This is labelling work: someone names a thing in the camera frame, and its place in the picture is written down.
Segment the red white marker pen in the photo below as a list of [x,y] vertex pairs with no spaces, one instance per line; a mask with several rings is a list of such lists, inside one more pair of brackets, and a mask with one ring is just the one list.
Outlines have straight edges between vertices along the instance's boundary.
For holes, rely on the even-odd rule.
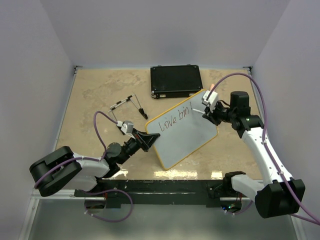
[[193,111],[197,112],[197,113],[201,113],[201,114],[205,114],[204,111],[201,111],[201,110],[198,110],[198,109],[195,109],[195,108],[192,108]]

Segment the yellow framed whiteboard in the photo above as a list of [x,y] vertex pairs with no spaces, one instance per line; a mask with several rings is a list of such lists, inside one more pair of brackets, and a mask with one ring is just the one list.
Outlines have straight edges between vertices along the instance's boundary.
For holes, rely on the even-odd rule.
[[153,144],[164,170],[169,170],[218,135],[217,127],[202,117],[201,90],[145,124],[148,134],[159,133]]

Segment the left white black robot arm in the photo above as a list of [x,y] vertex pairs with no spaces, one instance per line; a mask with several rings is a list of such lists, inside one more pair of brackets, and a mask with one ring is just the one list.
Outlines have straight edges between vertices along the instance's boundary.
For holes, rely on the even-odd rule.
[[102,158],[76,154],[69,146],[60,147],[29,167],[34,188],[42,197],[63,189],[82,190],[99,196],[104,190],[99,179],[114,176],[120,171],[120,165],[139,150],[148,152],[160,136],[160,133],[146,133],[134,128],[128,141],[110,143]]

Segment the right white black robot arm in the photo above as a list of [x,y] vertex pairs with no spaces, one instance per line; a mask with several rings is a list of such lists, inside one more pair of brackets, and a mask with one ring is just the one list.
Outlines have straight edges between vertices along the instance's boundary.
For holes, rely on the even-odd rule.
[[218,126],[229,123],[254,156],[262,175],[262,183],[251,179],[243,171],[228,172],[222,180],[221,190],[230,197],[241,193],[254,202],[262,218],[296,214],[305,193],[305,184],[294,179],[282,165],[269,140],[264,135],[264,124],[251,113],[250,98],[245,91],[233,91],[230,103],[220,100],[213,91],[205,91],[203,118]]

